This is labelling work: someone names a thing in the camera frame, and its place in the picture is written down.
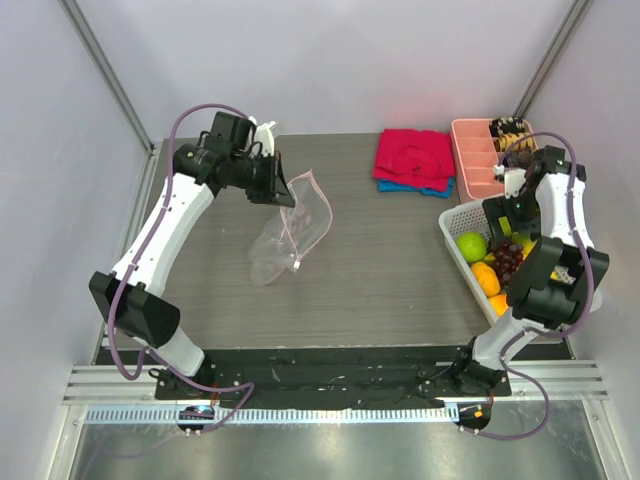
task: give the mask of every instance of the green apple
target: green apple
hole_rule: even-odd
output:
[[[467,263],[479,262],[487,255],[487,244],[476,232],[463,233],[456,238],[456,245]]]

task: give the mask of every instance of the pink compartment tray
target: pink compartment tray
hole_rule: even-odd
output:
[[[456,162],[456,185],[460,203],[493,197],[504,192],[504,185],[494,179],[493,166],[498,153],[489,132],[491,118],[461,118],[451,124],[453,157]],[[532,132],[525,121],[525,129]]]

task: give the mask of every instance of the white wall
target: white wall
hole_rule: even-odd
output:
[[[637,0],[594,2],[529,115],[537,130],[566,135],[587,167],[589,233],[611,267],[604,306],[572,345],[597,359],[629,457],[640,454],[638,19]]]
[[[0,2],[0,476],[44,478],[144,155],[57,2]]]
[[[79,0],[153,137],[204,102],[283,133],[512,113],[570,0]],[[183,136],[211,125],[184,123]]]

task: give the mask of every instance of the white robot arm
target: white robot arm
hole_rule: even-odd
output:
[[[109,275],[96,272],[89,284],[105,320],[113,294],[163,209],[164,218],[135,263],[117,306],[116,327],[150,347],[186,377],[206,383],[210,362],[179,327],[179,310],[161,297],[173,262],[200,215],[228,185],[245,189],[252,203],[293,207],[295,202],[275,150],[276,122],[258,127],[254,119],[219,112],[204,145],[183,145],[173,156],[171,198],[167,181],[133,245]],[[247,148],[249,136],[251,144]]]
[[[449,380],[461,394],[488,395],[502,383],[509,361],[529,342],[541,334],[564,336],[559,330],[571,328],[588,312],[588,290],[592,293],[599,285],[609,257],[594,249],[586,230],[585,169],[576,165],[571,172],[571,167],[564,150],[545,147],[534,153],[526,173],[518,175],[521,181],[515,189],[505,182],[505,196],[483,201],[494,247],[506,239],[503,217],[513,231],[530,233],[537,242],[511,279],[505,314],[463,348],[452,364]],[[571,280],[552,278],[557,267],[566,269]]]

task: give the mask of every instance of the white basket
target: white basket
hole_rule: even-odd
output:
[[[442,212],[438,219],[440,229],[444,234],[444,241],[447,245],[447,250],[456,262],[458,269],[462,273],[462,276],[469,285],[473,296],[476,297],[478,305],[482,309],[482,313],[487,317],[491,325],[498,321],[498,315],[493,309],[487,296],[482,291],[480,284],[471,273],[471,269],[464,259],[458,246],[456,245],[456,238],[466,232],[477,232],[484,237],[485,242],[489,243],[491,238],[491,230],[489,230],[489,223],[487,217],[482,209],[482,200],[476,200],[469,203],[463,203],[457,207],[451,208],[445,212]],[[561,281],[571,283],[573,278],[569,277],[566,269],[556,268],[556,274]],[[591,305],[591,311],[595,311],[602,306],[602,295],[599,290],[596,290],[593,297],[593,304]]]

